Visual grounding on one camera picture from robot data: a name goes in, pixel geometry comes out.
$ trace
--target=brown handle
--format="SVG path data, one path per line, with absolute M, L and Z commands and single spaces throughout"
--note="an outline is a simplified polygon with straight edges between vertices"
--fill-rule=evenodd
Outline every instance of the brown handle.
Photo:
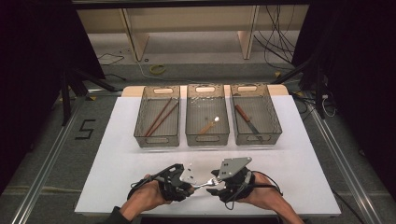
M 238 111 L 238 113 L 242 116 L 242 118 L 244 118 L 244 120 L 246 122 L 250 122 L 250 119 L 248 118 L 248 115 L 245 114 L 245 112 L 242 110 L 241 106 L 236 105 L 235 106 L 236 111 Z
M 201 131 L 198 132 L 198 134 L 204 134 L 204 133 L 206 133 L 213 125 L 214 125 L 214 122 L 213 122 L 213 121 L 208 122 L 208 123 L 206 124 L 206 126 L 205 126 L 203 129 L 201 129 Z

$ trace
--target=wire mesh container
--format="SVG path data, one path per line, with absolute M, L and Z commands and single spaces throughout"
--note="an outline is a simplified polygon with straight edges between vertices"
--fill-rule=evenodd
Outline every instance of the wire mesh container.
M 134 137 L 141 147 L 179 145 L 180 87 L 145 87 Z
M 266 83 L 231 85 L 237 145 L 274 145 L 282 134 Z
M 230 126 L 223 85 L 189 85 L 186 113 L 186 136 L 189 146 L 227 145 Z

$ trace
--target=metal frame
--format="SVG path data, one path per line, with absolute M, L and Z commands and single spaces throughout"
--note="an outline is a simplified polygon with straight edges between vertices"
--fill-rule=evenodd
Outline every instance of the metal frame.
M 49 155 L 47 156 L 46 160 L 41 166 L 41 169 L 38 172 L 32 186 L 29 188 L 29 191 L 24 196 L 23 201 L 18 207 L 16 214 L 12 219 L 11 223 L 20 224 L 27 222 L 27 219 L 30 216 L 35 206 L 35 202 L 37 202 L 38 196 L 40 195 L 40 191 L 50 175 L 50 171 L 52 170 L 52 167 L 55 164 L 59 156 L 59 153 L 62 150 L 62 147 L 64 146 L 64 142 L 66 141 L 67 136 L 69 135 L 69 132 L 75 123 L 78 111 L 80 110 L 84 101 L 85 101 L 85 97 L 77 98 L 76 103 L 73 107 L 70 120 L 66 123 L 65 126 L 62 127 L 61 131 L 59 132 L 54 144 L 52 145 Z
M 312 105 L 309 105 L 308 107 L 310 111 L 315 110 Z M 326 120 L 322 119 L 317 111 L 312 111 L 312 116 L 315 120 L 315 123 L 318 125 L 318 128 L 323 135 L 323 138 L 326 141 L 326 144 L 329 147 L 329 150 L 332 153 L 332 156 L 337 163 L 337 166 L 340 169 L 346 184 L 352 192 L 352 195 L 355 198 L 356 203 L 358 204 L 366 222 L 373 224 L 383 223 L 379 214 L 375 211 L 373 202 L 370 200 L 370 197 L 367 195 L 358 177 L 355 175 L 355 172 L 353 172 L 353 169 L 347 161 L 343 150 L 340 148 L 334 136 L 332 135 L 332 131 L 327 125 Z

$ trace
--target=wooden stick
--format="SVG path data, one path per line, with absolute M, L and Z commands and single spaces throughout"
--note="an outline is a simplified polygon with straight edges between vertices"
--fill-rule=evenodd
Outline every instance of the wooden stick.
M 169 110 L 169 112 L 165 115 L 165 117 L 163 117 L 163 119 L 161 119 L 161 121 L 153 128 L 151 129 L 151 131 L 146 135 L 146 137 L 151 136 L 152 133 L 155 132 L 155 130 L 158 129 L 158 127 L 160 127 L 160 125 L 163 123 L 163 121 L 168 118 L 168 116 L 172 113 L 172 111 L 176 108 L 176 106 L 178 105 L 178 102 L 172 107 L 171 110 Z
M 167 102 L 166 105 L 163 107 L 163 109 L 161 110 L 161 112 L 157 115 L 157 117 L 155 118 L 155 120 L 152 121 L 152 123 L 150 124 L 148 130 L 147 130 L 146 133 L 145 133 L 145 136 L 146 136 L 146 137 L 148 136 L 148 134 L 149 134 L 150 130 L 152 129 L 152 127 L 154 126 L 154 124 L 157 122 L 157 120 L 158 120 L 158 119 L 160 118 L 160 116 L 163 114 L 163 111 L 165 110 L 165 108 L 168 107 L 169 103 L 171 103 L 171 101 L 172 101 L 172 97 L 169 98 L 168 102 Z

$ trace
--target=white table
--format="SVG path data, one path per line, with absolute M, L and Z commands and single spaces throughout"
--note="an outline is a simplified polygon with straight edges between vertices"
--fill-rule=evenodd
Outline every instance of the white table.
M 268 147 L 240 147 L 235 144 L 228 100 L 228 146 L 188 147 L 184 134 L 185 94 L 181 98 L 180 145 L 171 148 L 139 147 L 134 139 L 134 126 L 140 97 L 121 97 L 117 100 L 79 198 L 77 213 L 111 213 L 114 205 L 121 206 L 126 201 L 132 183 L 139 181 L 145 174 L 156 174 L 174 163 L 183 163 L 185 167 L 191 163 L 194 177 L 201 183 L 212 177 L 210 171 L 219 169 L 222 159 L 236 157 L 251 157 L 252 162 L 247 168 L 271 176 L 284 192 L 284 198 L 300 216 L 329 217 L 341 213 L 291 96 L 272 96 L 283 133 L 276 145 Z M 159 206 L 142 216 L 260 217 L 274 214 L 241 203 L 236 203 L 234 210 L 230 211 L 218 197 L 200 189 L 183 202 Z

